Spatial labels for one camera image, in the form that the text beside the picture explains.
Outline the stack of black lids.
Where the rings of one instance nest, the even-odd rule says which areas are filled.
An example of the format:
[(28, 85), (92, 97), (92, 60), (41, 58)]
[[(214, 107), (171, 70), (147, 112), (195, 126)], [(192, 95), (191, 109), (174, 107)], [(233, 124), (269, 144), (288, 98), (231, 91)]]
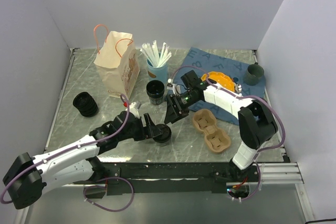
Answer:
[(76, 95), (72, 104), (86, 118), (95, 116), (99, 110), (94, 98), (88, 92), (81, 92)]

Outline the black takeout coffee cup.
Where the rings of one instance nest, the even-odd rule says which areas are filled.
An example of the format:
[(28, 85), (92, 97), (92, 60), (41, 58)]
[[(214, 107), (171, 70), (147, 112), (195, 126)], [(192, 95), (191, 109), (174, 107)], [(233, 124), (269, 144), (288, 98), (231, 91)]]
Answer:
[(156, 144), (160, 147), (164, 147), (167, 146), (171, 143), (171, 136), (167, 136), (167, 137), (157, 137), (154, 139), (154, 141), (156, 142)]

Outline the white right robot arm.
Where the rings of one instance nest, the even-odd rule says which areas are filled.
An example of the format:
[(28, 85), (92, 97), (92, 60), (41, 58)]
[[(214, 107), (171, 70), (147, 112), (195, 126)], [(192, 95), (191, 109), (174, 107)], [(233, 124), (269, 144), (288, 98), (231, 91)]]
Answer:
[(238, 151), (229, 162), (228, 174), (242, 181), (259, 153), (270, 149), (264, 144), (283, 128), (276, 112), (262, 98), (236, 94), (214, 81), (202, 80), (191, 70), (181, 76), (186, 86), (182, 94), (166, 97), (165, 124), (175, 123), (189, 114), (189, 107), (198, 101), (216, 105), (238, 119), (240, 138)]

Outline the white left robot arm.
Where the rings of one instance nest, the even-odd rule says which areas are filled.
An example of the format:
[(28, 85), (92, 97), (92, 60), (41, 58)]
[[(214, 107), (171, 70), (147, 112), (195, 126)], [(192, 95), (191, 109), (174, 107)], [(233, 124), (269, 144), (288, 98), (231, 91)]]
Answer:
[(67, 146), (34, 157), (28, 153), (21, 154), (3, 178), (10, 200), (2, 198), (1, 203), (23, 209), (43, 194), (63, 185), (98, 183), (108, 175), (98, 155), (116, 148), (124, 140), (158, 140), (163, 129), (164, 125), (154, 124), (147, 113), (138, 118), (123, 111), (114, 120)]

